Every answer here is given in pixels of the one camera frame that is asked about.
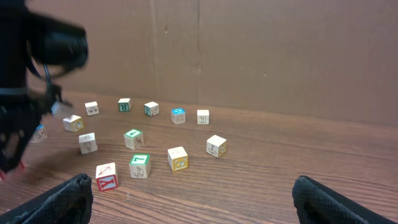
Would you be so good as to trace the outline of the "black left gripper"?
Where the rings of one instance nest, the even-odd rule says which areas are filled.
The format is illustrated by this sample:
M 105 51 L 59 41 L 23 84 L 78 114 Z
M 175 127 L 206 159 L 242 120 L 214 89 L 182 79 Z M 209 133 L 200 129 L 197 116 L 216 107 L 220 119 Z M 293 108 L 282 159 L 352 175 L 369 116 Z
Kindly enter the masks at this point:
M 15 169 L 23 168 L 21 159 L 42 116 L 62 102 L 62 88 L 56 84 L 46 92 L 26 90 L 22 94 L 1 95 L 1 180 Z

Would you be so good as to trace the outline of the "blue D wooden block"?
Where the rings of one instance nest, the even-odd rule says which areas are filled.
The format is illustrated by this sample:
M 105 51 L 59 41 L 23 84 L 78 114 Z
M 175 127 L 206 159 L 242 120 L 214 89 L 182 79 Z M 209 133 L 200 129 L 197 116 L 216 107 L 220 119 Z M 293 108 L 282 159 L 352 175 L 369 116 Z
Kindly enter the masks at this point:
M 95 133 L 88 133 L 79 136 L 79 145 L 82 154 L 95 152 L 98 146 L 95 139 Z

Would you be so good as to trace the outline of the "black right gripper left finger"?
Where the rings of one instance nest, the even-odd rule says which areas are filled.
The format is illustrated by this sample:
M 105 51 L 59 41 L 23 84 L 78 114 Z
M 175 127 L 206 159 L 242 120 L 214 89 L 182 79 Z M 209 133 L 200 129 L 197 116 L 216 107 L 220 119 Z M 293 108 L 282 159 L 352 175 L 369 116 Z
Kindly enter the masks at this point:
M 87 224 L 93 204 L 92 179 L 78 174 L 1 215 L 3 224 Z

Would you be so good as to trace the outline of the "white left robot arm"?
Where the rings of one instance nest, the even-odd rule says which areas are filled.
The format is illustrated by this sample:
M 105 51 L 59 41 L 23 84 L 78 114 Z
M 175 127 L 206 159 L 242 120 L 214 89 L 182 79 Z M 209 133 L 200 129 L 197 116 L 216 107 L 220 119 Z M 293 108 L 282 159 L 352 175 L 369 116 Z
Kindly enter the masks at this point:
M 1 178 L 23 167 L 21 158 L 41 118 L 71 116 L 52 81 L 88 60 L 86 31 L 28 10 L 24 1 L 1 1 Z

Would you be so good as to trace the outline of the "green-edged picture wooden block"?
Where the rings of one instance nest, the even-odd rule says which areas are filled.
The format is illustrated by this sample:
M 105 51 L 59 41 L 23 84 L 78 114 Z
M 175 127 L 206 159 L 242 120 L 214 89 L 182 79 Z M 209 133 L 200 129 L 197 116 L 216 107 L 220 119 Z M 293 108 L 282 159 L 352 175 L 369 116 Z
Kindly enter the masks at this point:
M 74 114 L 73 105 L 69 102 L 56 101 L 51 107 L 51 114 L 58 118 L 69 118 Z

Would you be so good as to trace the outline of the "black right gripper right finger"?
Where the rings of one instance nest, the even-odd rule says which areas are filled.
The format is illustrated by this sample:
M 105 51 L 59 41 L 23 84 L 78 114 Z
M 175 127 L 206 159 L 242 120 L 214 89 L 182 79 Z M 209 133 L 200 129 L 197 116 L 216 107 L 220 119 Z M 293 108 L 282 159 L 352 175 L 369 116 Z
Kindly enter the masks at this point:
M 292 197 L 300 224 L 397 224 L 305 175 Z

